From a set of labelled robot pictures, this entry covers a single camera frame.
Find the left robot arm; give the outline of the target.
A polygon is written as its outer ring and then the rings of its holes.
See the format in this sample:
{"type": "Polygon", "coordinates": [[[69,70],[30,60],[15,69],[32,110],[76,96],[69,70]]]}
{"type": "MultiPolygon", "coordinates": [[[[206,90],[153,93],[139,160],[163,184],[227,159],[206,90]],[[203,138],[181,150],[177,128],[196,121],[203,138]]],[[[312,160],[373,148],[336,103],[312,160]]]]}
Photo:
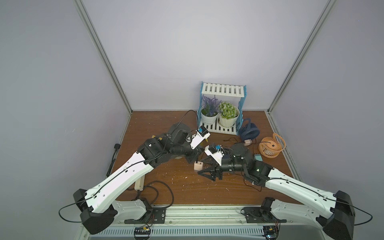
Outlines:
{"type": "Polygon", "coordinates": [[[210,136],[204,126],[192,131],[182,122],[175,123],[168,132],[147,139],[136,152],[114,173],[88,190],[74,194],[74,205],[81,211],[80,223],[95,235],[117,222],[146,224],[154,208],[145,198],[119,202],[117,198],[141,177],[159,165],[176,158],[189,163],[198,160],[204,149],[200,143],[210,136]]]}

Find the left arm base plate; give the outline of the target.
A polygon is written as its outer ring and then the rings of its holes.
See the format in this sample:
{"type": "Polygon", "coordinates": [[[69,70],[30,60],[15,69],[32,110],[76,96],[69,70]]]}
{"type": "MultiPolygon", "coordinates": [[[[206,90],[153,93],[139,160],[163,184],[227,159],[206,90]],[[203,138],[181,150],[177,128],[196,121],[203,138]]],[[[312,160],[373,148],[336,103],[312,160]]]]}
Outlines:
{"type": "Polygon", "coordinates": [[[164,224],[166,217],[165,208],[154,208],[148,210],[140,219],[138,220],[125,220],[125,224],[164,224]]]}

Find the beige power strip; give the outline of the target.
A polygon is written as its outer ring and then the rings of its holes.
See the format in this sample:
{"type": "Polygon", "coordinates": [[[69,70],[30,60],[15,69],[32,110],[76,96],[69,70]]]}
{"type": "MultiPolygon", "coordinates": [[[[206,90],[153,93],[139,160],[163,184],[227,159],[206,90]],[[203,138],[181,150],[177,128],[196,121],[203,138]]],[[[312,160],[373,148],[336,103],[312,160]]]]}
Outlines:
{"type": "Polygon", "coordinates": [[[144,190],[144,185],[145,185],[145,176],[140,177],[136,182],[134,189],[136,191],[143,191],[144,190]]]}

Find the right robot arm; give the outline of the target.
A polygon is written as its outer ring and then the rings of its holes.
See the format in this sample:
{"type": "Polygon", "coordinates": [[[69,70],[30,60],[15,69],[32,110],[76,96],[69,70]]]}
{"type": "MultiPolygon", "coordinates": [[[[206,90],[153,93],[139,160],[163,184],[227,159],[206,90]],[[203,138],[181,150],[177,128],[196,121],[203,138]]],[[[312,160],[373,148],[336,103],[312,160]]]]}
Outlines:
{"type": "Polygon", "coordinates": [[[207,157],[204,163],[209,168],[199,175],[215,181],[223,174],[240,172],[244,180],[253,185],[280,192],[303,204],[303,207],[278,203],[274,198],[265,198],[263,207],[277,220],[294,218],[302,223],[322,230],[333,240],[351,240],[354,235],[356,210],[350,195],[343,191],[327,192],[312,187],[282,173],[277,168],[254,159],[251,151],[243,144],[232,147],[210,145],[196,147],[207,157]]]}

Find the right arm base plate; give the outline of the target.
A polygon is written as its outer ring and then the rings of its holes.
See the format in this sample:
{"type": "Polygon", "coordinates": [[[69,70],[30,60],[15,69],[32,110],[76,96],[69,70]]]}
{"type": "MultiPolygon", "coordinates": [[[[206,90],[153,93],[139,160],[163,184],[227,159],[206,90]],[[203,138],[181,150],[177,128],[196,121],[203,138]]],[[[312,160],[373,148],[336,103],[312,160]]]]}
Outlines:
{"type": "Polygon", "coordinates": [[[276,218],[270,211],[265,210],[262,207],[244,207],[241,209],[241,214],[246,218],[246,221],[249,224],[275,224],[287,222],[287,220],[276,218]]]}

